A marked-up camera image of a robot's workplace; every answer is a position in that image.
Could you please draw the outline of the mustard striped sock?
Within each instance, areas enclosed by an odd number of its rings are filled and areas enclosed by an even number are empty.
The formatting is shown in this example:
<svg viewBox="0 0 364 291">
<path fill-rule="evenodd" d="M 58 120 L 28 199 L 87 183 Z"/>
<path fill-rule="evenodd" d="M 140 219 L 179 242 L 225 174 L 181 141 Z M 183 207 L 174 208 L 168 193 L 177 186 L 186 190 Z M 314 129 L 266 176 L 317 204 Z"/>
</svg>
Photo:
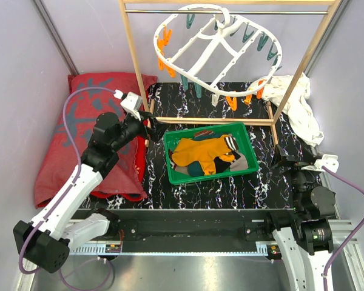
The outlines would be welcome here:
<svg viewBox="0 0 364 291">
<path fill-rule="evenodd" d="M 178 166 L 188 166 L 194 161 L 210 162 L 215 157 L 225 155 L 239 149 L 233 136 L 221 135 L 219 138 L 210 138 L 194 141 L 182 138 L 171 154 L 171 160 Z"/>
<path fill-rule="evenodd" d="M 210 162 L 200 162 L 201 169 L 204 175 L 215 175 L 223 173 L 235 161 L 235 155 L 229 153 L 215 157 Z"/>
</svg>

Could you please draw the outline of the white oval clip hanger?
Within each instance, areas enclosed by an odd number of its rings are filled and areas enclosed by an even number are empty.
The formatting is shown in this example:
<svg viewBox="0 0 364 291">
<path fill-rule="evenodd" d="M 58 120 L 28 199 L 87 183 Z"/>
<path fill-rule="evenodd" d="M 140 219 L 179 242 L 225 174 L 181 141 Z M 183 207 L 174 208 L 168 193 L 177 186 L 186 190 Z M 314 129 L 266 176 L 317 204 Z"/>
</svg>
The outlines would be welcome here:
<svg viewBox="0 0 364 291">
<path fill-rule="evenodd" d="M 182 14 L 174 18 L 159 33 L 158 47 L 161 49 L 162 55 L 165 58 L 173 57 L 205 25 L 208 25 L 205 31 L 206 35 L 216 34 L 216 22 L 208 24 L 212 17 L 212 14 Z M 246 38 L 255 30 L 251 25 L 242 24 L 235 33 L 227 36 L 225 40 L 234 50 L 238 51 L 244 45 Z M 208 45 L 209 41 L 206 39 L 196 40 L 174 64 L 186 71 L 190 70 Z M 271 39 L 266 39 L 264 44 L 255 41 L 237 63 L 231 67 L 226 76 L 218 82 L 218 88 L 226 92 L 245 92 L 256 88 L 268 75 L 271 65 L 275 62 L 276 53 L 277 48 Z M 222 45 L 218 45 L 207 63 L 197 73 L 197 78 L 206 84 L 211 84 L 231 59 L 232 55 Z M 160 70 L 167 70 L 172 78 L 180 75 L 175 71 L 168 71 L 159 59 L 158 65 Z M 193 82 L 184 76 L 181 76 L 181 79 L 183 84 Z M 198 89 L 205 89 L 200 85 L 195 85 Z"/>
</svg>

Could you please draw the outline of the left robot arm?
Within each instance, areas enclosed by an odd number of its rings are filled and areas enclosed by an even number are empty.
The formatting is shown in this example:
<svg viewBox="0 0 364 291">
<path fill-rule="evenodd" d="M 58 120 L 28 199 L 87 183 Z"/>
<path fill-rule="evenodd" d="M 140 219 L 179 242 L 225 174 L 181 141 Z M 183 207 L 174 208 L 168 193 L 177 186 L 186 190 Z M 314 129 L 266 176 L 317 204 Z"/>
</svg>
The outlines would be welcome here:
<svg viewBox="0 0 364 291">
<path fill-rule="evenodd" d="M 159 141 L 168 124 L 149 112 L 128 113 L 120 121 L 115 113 L 99 115 L 91 139 L 70 178 L 54 198 L 30 222 L 19 221 L 13 228 L 22 273 L 31 272 L 23 260 L 49 273 L 58 271 L 69 253 L 94 238 L 114 239 L 119 232 L 118 216 L 106 209 L 68 225 L 85 198 L 107 177 L 119 160 L 118 151 L 137 136 Z"/>
</svg>

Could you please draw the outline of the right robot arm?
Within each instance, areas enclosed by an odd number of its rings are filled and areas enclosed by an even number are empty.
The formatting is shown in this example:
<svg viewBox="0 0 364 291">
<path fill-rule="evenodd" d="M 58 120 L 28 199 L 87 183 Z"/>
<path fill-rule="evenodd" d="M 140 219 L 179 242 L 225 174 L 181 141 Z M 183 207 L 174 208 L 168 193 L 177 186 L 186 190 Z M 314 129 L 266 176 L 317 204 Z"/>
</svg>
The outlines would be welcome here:
<svg viewBox="0 0 364 291">
<path fill-rule="evenodd" d="M 331 269 L 326 262 L 334 242 L 329 219 L 335 218 L 335 193 L 318 186 L 307 171 L 325 167 L 336 172 L 338 157 L 323 154 L 301 161 L 275 146 L 272 169 L 287 167 L 292 179 L 294 209 L 285 215 L 269 213 L 263 233 L 277 243 L 291 290 L 333 290 Z"/>
</svg>

